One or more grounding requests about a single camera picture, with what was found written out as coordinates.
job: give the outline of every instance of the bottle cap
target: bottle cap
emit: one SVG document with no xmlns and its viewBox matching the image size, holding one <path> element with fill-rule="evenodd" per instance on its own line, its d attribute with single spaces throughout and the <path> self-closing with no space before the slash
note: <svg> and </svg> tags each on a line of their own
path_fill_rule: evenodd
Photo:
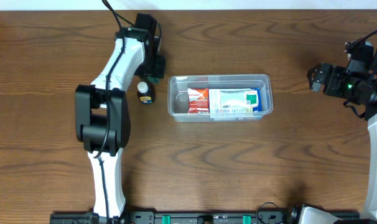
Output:
<svg viewBox="0 0 377 224">
<path fill-rule="evenodd" d="M 147 91 L 149 91 L 149 86 L 145 82 L 139 82 L 139 84 L 137 84 L 137 89 L 141 93 L 146 93 Z"/>
</svg>

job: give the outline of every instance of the wire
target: wire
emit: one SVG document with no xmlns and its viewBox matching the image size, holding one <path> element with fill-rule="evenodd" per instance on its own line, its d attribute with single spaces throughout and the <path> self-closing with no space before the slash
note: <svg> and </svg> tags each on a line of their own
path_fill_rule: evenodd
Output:
<svg viewBox="0 0 377 224">
<path fill-rule="evenodd" d="M 108 195 L 107 195 L 107 188 L 106 188 L 106 174 L 104 172 L 104 161 L 101 160 L 101 157 L 100 158 L 97 158 L 99 160 L 99 163 L 100 163 L 100 169 L 101 169 L 101 181 L 103 183 L 103 192 L 104 192 L 104 198 L 105 198 L 105 201 L 106 201 L 106 219 L 107 219 L 107 224 L 109 224 L 109 211 L 108 211 Z"/>
<path fill-rule="evenodd" d="M 264 221 L 262 221 L 262 219 L 260 219 L 259 216 L 258 216 L 258 213 L 259 213 L 260 209 L 261 209 L 263 206 L 265 206 L 265 205 L 274 205 L 274 206 L 276 206 L 276 207 L 278 208 L 278 210 L 280 210 L 280 212 L 281 212 L 281 214 L 282 214 L 281 222 L 279 222 L 279 223 L 283 223 L 283 222 L 284 222 L 284 212 L 282 211 L 282 209 L 279 208 L 279 207 L 278 207 L 275 203 L 273 203 L 273 202 L 264 202 L 264 203 L 258 208 L 258 210 L 256 211 L 256 219 L 258 219 L 258 223 L 261 222 L 262 224 L 266 224 L 266 223 L 265 223 Z"/>
<path fill-rule="evenodd" d="M 352 105 L 349 105 L 349 106 L 348 106 L 348 103 L 351 103 L 351 99 L 348 99 L 348 100 L 346 100 L 345 102 L 343 102 L 343 106 L 344 106 L 345 108 L 350 108 L 350 109 L 353 111 L 353 113 L 354 113 L 358 118 L 362 119 L 362 118 L 365 117 L 365 111 L 364 111 L 364 113 L 362 113 L 362 114 L 359 115 L 359 114 L 357 113 L 356 108 L 355 108 L 354 106 L 352 106 Z"/>
<path fill-rule="evenodd" d="M 115 66 L 117 65 L 117 63 L 119 62 L 119 60 L 121 59 L 122 57 L 122 54 L 124 53 L 124 50 L 125 50 L 125 38 L 123 37 L 122 38 L 122 49 L 121 49 L 121 52 L 118 54 L 118 56 L 116 57 L 116 60 L 115 62 L 113 63 L 113 66 L 111 66 L 107 76 L 106 76 L 106 106 L 107 106 L 107 126 L 106 126 L 106 133 L 104 135 L 104 140 L 103 140 L 103 143 L 101 144 L 101 147 L 100 147 L 100 150 L 99 152 L 97 153 L 97 155 L 95 156 L 95 159 L 99 158 L 99 156 L 101 155 L 101 153 L 103 153 L 105 147 L 106 147 L 106 143 L 107 143 L 107 139 L 108 139 L 108 135 L 109 135 L 109 126 L 110 126 L 110 105 L 109 105 L 109 80 L 111 78 L 111 74 L 115 68 Z"/>
<path fill-rule="evenodd" d="M 119 25 L 119 29 L 122 30 L 122 25 L 121 25 L 121 22 L 119 21 L 118 17 L 121 18 L 123 21 L 127 22 L 129 25 L 133 26 L 134 24 L 125 19 L 123 16 L 119 15 L 118 13 L 115 12 L 115 10 L 111 7 L 111 5 L 108 3 L 107 0 L 101 0 L 103 2 L 103 4 L 113 13 L 115 19 L 116 19 L 116 22 L 118 23 Z"/>
<path fill-rule="evenodd" d="M 116 12 L 114 11 L 114 9 L 111 7 L 111 5 L 108 3 L 107 0 L 101 0 L 103 2 L 103 4 L 113 13 L 114 17 L 115 17 L 115 20 L 116 20 L 116 23 L 118 23 L 118 26 L 119 26 L 119 31 L 122 32 L 122 25 L 121 25 L 121 21 L 119 21 L 118 19 L 118 16 L 116 15 Z"/>
<path fill-rule="evenodd" d="M 118 17 L 122 18 L 124 21 L 126 21 L 129 24 L 132 24 L 132 23 L 129 22 L 127 19 L 123 18 L 122 16 L 120 16 L 118 13 L 116 13 L 114 11 L 114 9 L 111 7 L 111 5 L 107 2 L 107 0 L 101 0 L 101 1 L 113 13 L 113 15 L 114 15 L 114 17 L 116 19 L 116 22 L 118 23 L 118 26 L 119 26 L 119 32 L 123 35 L 121 21 L 119 21 Z M 99 152 L 95 156 L 95 159 L 98 159 L 99 163 L 100 163 L 101 181 L 103 182 L 103 192 L 104 192 L 104 198 L 105 198 L 105 204 L 106 204 L 106 219 L 107 219 L 107 224 L 109 224 L 110 220 L 109 220 L 109 211 L 108 211 L 108 196 L 107 196 L 107 188 L 106 188 L 106 175 L 105 175 L 105 172 L 104 172 L 104 165 L 103 165 L 104 161 L 101 159 L 100 155 L 101 155 L 101 153 L 103 153 L 103 151 L 104 151 L 104 149 L 106 147 L 107 139 L 108 139 L 108 136 L 109 136 L 109 129 L 110 129 L 110 125 L 111 125 L 111 117 L 110 117 L 110 113 L 111 113 L 110 112 L 110 108 L 111 107 L 110 107 L 110 98 L 109 98 L 109 80 L 111 78 L 111 74 L 113 73 L 115 66 L 118 64 L 119 60 L 121 59 L 122 55 L 125 52 L 125 45 L 126 45 L 126 43 L 125 43 L 125 37 L 122 36 L 121 51 L 118 54 L 118 56 L 116 57 L 113 65 L 109 69 L 108 74 L 106 76 L 106 88 L 105 88 L 105 92 L 106 92 L 106 107 L 107 107 L 107 125 L 106 125 L 106 132 L 105 132 L 105 135 L 104 135 L 103 143 L 101 144 Z"/>
<path fill-rule="evenodd" d="M 356 46 L 359 45 L 361 42 L 365 41 L 366 39 L 370 38 L 371 36 L 373 36 L 373 35 L 375 35 L 375 34 L 377 34 L 377 30 L 374 31 L 374 32 L 372 32 L 372 33 L 370 33 L 370 34 L 368 34 L 367 36 L 365 36 L 365 37 L 363 37 L 363 38 L 360 38 L 360 39 L 358 39 L 358 40 L 355 40 L 354 43 L 353 43 L 353 45 L 351 46 L 351 48 L 356 47 Z"/>
<path fill-rule="evenodd" d="M 161 24 L 158 23 L 158 29 L 159 29 L 159 39 L 161 40 L 162 38 L 162 29 L 161 29 Z"/>
</svg>

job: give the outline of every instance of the small bottle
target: small bottle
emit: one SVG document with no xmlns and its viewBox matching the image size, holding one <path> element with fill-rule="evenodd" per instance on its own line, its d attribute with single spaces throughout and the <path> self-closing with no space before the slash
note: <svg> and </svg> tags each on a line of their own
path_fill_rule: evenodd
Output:
<svg viewBox="0 0 377 224">
<path fill-rule="evenodd" d="M 139 82 L 139 84 L 137 84 L 137 90 L 137 97 L 139 97 L 141 103 L 149 104 L 156 100 L 156 92 L 151 83 Z"/>
</svg>

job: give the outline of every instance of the clear plastic container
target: clear plastic container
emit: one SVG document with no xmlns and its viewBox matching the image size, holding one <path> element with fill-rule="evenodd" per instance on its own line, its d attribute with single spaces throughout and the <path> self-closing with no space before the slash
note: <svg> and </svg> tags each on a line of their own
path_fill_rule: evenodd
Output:
<svg viewBox="0 0 377 224">
<path fill-rule="evenodd" d="M 262 110 L 243 114 L 193 114 L 189 110 L 188 88 L 259 88 Z M 168 111 L 178 122 L 253 121 L 273 111 L 270 78 L 264 74 L 175 76 L 168 83 Z"/>
</svg>

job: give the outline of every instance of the wood grain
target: wood grain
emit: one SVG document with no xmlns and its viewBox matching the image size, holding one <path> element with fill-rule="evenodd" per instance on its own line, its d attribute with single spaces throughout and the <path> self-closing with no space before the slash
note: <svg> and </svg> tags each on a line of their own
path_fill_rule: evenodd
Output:
<svg viewBox="0 0 377 224">
<path fill-rule="evenodd" d="M 131 21 L 137 11 L 122 12 Z M 307 70 L 344 66 L 343 44 L 377 29 L 377 11 L 150 11 L 162 24 L 157 101 L 128 92 L 123 154 L 130 207 L 255 210 L 307 202 L 361 210 L 370 141 L 342 100 L 309 90 Z M 48 223 L 95 201 L 75 138 L 73 92 L 102 71 L 117 26 L 107 11 L 0 12 L 0 223 Z M 377 44 L 377 35 L 371 39 Z M 247 123 L 176 123 L 174 75 L 266 73 L 274 111 Z"/>
</svg>

